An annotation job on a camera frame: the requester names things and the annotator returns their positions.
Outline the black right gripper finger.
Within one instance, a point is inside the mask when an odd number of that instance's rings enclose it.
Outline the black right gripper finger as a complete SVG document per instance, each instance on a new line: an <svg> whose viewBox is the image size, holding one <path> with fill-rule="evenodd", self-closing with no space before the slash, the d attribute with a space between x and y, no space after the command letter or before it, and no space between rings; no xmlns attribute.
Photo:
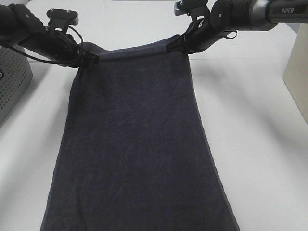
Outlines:
<svg viewBox="0 0 308 231"><path fill-rule="evenodd" d="M184 51L183 41L180 39L174 40L173 42L166 45L166 50L168 52L174 52L174 51L183 52Z"/></svg>

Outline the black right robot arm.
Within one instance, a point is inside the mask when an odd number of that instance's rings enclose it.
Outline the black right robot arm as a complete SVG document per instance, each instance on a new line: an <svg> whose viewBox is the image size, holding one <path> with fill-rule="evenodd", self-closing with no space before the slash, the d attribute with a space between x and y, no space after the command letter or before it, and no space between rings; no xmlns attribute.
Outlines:
<svg viewBox="0 0 308 231"><path fill-rule="evenodd" d="M218 0L207 7L206 0L181 0L174 5L176 16L192 22L185 33L166 46L168 52L187 54L207 50L230 33L269 31L278 23L307 23L306 0Z"/></svg>

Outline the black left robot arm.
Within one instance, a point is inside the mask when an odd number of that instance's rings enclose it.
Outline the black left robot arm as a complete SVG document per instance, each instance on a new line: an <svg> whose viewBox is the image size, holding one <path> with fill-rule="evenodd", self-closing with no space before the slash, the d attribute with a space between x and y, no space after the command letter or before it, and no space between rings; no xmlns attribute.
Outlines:
<svg viewBox="0 0 308 231"><path fill-rule="evenodd" d="M76 43L68 30L78 24L73 10L49 9L45 26L23 4L0 7L0 45L32 60L63 67L86 67L98 64L99 57Z"/></svg>

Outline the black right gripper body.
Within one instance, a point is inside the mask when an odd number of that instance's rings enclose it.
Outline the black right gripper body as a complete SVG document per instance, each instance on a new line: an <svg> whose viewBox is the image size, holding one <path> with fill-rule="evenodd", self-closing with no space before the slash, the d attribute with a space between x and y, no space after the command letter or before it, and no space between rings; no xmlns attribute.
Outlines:
<svg viewBox="0 0 308 231"><path fill-rule="evenodd" d="M192 24L180 37L180 50L187 53L199 53L207 50L220 39L233 39L237 31L231 27L232 4L215 4L209 10L199 6L187 10Z"/></svg>

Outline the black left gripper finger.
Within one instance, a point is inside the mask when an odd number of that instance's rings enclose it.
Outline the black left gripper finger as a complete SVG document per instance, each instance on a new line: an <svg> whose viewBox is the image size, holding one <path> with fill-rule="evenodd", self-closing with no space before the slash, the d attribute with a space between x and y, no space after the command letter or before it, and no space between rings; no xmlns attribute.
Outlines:
<svg viewBox="0 0 308 231"><path fill-rule="evenodd" d="M81 65L89 65L89 64L98 64L99 63L99 56L92 53L84 53L81 56L80 64Z"/></svg>

